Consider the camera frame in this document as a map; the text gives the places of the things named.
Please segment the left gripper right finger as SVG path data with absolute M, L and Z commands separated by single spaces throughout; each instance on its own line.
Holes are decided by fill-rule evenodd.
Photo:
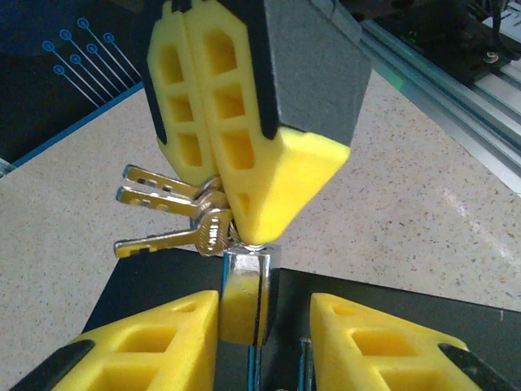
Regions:
M 508 380 L 447 334 L 328 293 L 311 296 L 319 390 L 507 390 Z

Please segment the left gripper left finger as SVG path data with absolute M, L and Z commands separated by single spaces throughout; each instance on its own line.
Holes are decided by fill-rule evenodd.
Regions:
M 212 390 L 219 294 L 204 290 L 97 327 L 57 349 L 15 390 Z

